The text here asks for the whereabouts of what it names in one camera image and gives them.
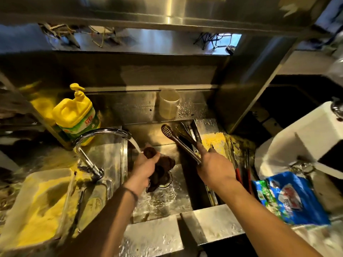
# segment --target plastic tub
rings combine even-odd
[[[39,246],[46,242],[58,239],[63,232],[63,224],[67,214],[66,212],[68,207],[68,201],[70,199],[74,187],[74,179],[75,175],[69,168],[40,171],[28,175],[28,177],[23,182],[23,186],[19,191],[18,197],[11,211],[9,212],[6,223],[3,227],[0,236],[0,250],[11,251],[25,249],[29,247]],[[35,197],[35,195],[39,192],[39,185],[47,181],[55,181],[55,184],[49,187],[48,189],[44,190],[44,192],[42,192],[40,196]],[[25,226],[28,223],[28,220],[30,220],[30,217],[33,216],[32,213],[37,212],[39,213],[39,215],[43,216],[52,207],[50,203],[52,202],[57,204],[58,197],[61,196],[60,198],[62,198],[62,196],[65,194],[66,199],[64,201],[61,214],[57,217],[58,226],[54,236],[45,238],[44,240],[37,243],[19,246],[18,244],[21,232],[24,230]],[[57,196],[57,199],[47,201],[49,204],[42,204],[42,202],[45,202],[45,199],[49,199],[49,197],[53,196]],[[42,233],[44,233],[44,228],[45,225],[43,225],[41,229]]]
[[[176,116],[180,103],[180,95],[175,89],[160,91],[160,115],[169,120]]]

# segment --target hand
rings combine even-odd
[[[151,159],[140,153],[133,164],[131,177],[125,182],[124,186],[135,192],[137,196],[142,194],[143,190],[149,185],[149,177],[155,170],[155,164],[160,158],[158,152]]]
[[[197,147],[201,155],[198,174],[210,189],[217,191],[227,181],[236,181],[236,172],[231,161],[217,153],[213,148],[206,151],[200,142],[198,142]]]

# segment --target water stream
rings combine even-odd
[[[129,139],[128,141],[132,143],[132,145],[136,148],[136,150],[137,150],[139,153],[141,153],[141,150],[139,149],[139,146],[138,146],[138,144],[137,144],[137,142],[135,141],[134,138],[131,137],[131,139]]]

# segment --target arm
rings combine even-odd
[[[142,194],[148,186],[149,177],[159,158],[159,153],[151,159],[140,153],[128,181],[115,191],[96,218],[59,256],[113,257],[118,254],[126,226],[136,206],[135,195]]]
[[[259,257],[321,256],[244,189],[228,159],[200,143],[198,149],[199,176],[234,213]]]

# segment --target yellow bottle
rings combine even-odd
[[[93,108],[92,102],[82,92],[83,87],[79,84],[71,84],[70,88],[75,90],[75,98],[63,99],[53,109],[53,117],[57,125],[71,138],[76,139],[86,131],[100,127],[100,120]],[[82,146],[91,142],[93,137],[88,138]]]

